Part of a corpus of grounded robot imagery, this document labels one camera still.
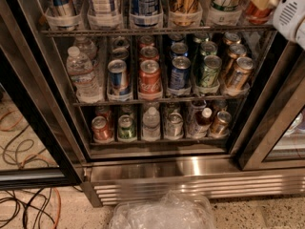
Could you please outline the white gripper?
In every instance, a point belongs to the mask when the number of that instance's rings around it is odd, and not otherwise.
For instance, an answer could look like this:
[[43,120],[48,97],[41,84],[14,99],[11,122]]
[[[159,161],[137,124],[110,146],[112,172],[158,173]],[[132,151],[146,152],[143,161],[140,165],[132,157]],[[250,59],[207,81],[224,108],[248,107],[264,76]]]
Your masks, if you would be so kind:
[[274,27],[289,41],[305,49],[305,0],[250,0],[259,10],[276,7]]

